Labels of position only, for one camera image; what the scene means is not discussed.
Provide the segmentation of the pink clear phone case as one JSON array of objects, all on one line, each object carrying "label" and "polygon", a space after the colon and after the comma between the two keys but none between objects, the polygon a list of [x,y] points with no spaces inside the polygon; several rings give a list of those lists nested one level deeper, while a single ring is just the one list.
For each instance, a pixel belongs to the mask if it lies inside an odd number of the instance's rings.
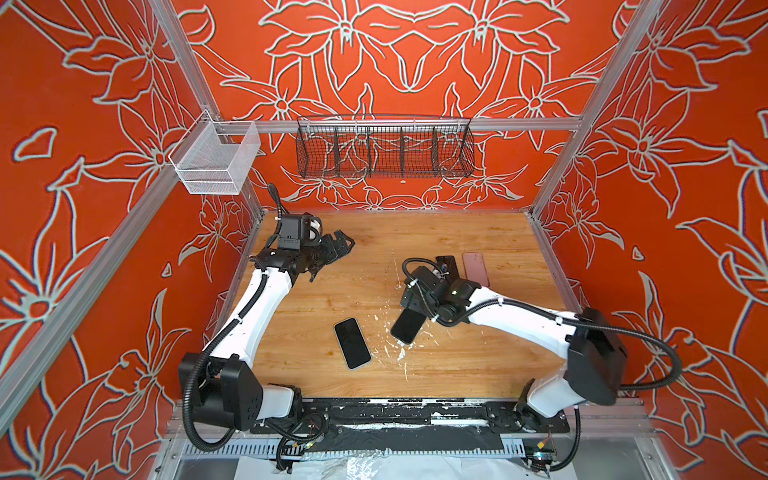
[{"label": "pink clear phone case", "polygon": [[490,279],[484,257],[480,252],[465,252],[462,254],[462,261],[465,270],[465,278],[467,280],[486,288],[490,286]]}]

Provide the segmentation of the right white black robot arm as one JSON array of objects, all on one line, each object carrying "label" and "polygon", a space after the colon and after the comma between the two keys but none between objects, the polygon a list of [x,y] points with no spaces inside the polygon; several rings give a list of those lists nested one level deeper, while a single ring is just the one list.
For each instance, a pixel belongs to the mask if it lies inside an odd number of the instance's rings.
[{"label": "right white black robot arm", "polygon": [[616,403],[627,351],[599,311],[539,307],[471,280],[450,281],[433,267],[420,266],[405,275],[404,310],[446,328],[463,323],[490,327],[542,347],[563,361],[557,371],[528,382],[519,398],[523,411],[552,418],[583,403]]}]

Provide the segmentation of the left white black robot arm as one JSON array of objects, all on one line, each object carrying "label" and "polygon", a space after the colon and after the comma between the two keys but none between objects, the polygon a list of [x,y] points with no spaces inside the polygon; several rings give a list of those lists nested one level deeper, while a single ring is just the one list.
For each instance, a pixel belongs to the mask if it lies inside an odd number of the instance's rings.
[{"label": "left white black robot arm", "polygon": [[349,255],[355,241],[338,230],[303,241],[297,250],[264,248],[253,256],[254,272],[226,324],[200,353],[186,354],[179,365],[182,420],[188,437],[207,449],[199,424],[225,428],[229,435],[248,431],[267,419],[298,415],[300,390],[262,384],[253,372],[257,349],[278,307],[299,275],[319,271]]}]

